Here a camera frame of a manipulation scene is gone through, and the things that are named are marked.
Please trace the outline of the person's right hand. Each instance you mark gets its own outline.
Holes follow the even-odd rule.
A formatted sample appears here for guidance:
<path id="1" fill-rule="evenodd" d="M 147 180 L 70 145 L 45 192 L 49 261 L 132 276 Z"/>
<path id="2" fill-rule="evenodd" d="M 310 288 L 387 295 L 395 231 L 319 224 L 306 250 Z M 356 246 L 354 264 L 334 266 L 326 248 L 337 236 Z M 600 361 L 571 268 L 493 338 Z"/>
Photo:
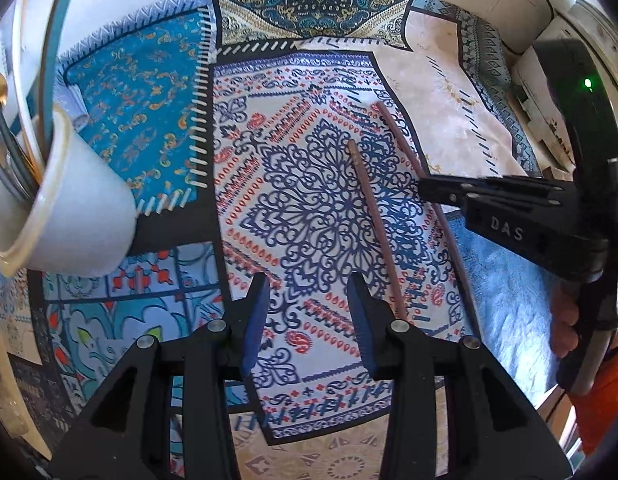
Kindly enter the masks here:
<path id="1" fill-rule="evenodd" d="M 560 282 L 555 288 L 551 301 L 551 335 L 550 347 L 552 352 L 563 359 L 569 352 L 578 346 L 579 336 L 574 330 L 574 324 L 579 318 L 579 309 L 576 305 L 578 286 Z M 618 348 L 618 330 L 615 333 L 610 348 Z"/>

